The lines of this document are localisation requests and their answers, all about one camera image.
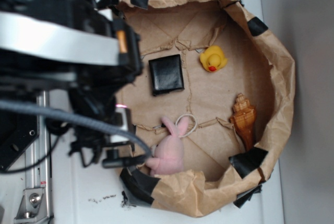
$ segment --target paper bag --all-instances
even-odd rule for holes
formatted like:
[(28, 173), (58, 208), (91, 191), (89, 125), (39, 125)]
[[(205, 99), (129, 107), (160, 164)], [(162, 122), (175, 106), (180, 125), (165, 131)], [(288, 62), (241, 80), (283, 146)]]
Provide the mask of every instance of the paper bag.
[[(152, 146), (168, 134), (164, 115), (176, 121), (191, 113), (199, 123), (183, 138), (185, 171), (153, 178), (145, 167), (124, 169), (126, 199), (193, 217), (240, 206), (269, 179), (289, 138), (294, 60), (240, 0), (121, 0), (115, 8), (141, 36), (143, 74), (117, 95), (132, 110), (136, 134)], [(228, 58), (215, 73), (199, 61), (199, 49), (211, 45)], [(155, 97), (148, 62), (174, 54), (181, 55), (185, 89)], [(257, 109), (257, 143), (248, 152), (229, 122), (240, 92)]]

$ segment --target rubber band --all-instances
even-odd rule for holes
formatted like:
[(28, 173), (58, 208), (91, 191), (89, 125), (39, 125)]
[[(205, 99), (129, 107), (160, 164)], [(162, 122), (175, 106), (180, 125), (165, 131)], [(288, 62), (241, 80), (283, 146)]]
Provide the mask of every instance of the rubber band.
[(193, 131), (195, 131), (195, 129), (197, 128), (197, 119), (195, 116), (193, 116), (192, 114), (189, 114), (189, 113), (185, 113), (185, 114), (182, 114), (175, 122), (175, 126), (177, 126), (178, 122), (180, 121), (180, 119), (184, 116), (189, 116), (191, 117), (194, 121), (195, 121), (195, 125), (193, 126), (193, 128), (188, 132), (186, 133), (185, 135), (182, 135), (180, 136), (180, 138), (183, 138), (183, 137), (187, 137), (189, 134), (191, 134)]

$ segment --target black wallet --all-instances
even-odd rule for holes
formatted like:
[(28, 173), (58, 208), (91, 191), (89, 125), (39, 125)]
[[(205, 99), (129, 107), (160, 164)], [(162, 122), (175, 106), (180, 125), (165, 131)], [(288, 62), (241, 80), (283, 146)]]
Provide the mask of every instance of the black wallet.
[(149, 65), (154, 96), (184, 90), (179, 54), (150, 60)]

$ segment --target conch shell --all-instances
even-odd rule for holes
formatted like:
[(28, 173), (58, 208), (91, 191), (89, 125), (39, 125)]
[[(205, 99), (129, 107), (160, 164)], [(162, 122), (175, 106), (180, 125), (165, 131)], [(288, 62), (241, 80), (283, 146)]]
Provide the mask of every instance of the conch shell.
[(256, 120), (255, 106), (251, 105), (242, 93), (239, 93), (233, 111), (234, 115), (230, 118), (230, 121), (234, 124), (236, 133), (242, 139), (246, 151), (249, 151), (255, 144), (253, 138), (253, 125)]

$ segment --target stuffed bunny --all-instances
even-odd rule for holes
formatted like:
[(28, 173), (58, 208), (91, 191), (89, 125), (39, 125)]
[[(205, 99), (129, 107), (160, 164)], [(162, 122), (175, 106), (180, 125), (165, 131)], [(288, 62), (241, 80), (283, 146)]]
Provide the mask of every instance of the stuffed bunny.
[(156, 147), (154, 157), (146, 161), (146, 166), (151, 168), (150, 175), (173, 174), (183, 171), (184, 147), (180, 139), (188, 129), (189, 118), (181, 118), (178, 126), (166, 116), (161, 118), (171, 135), (166, 136)]

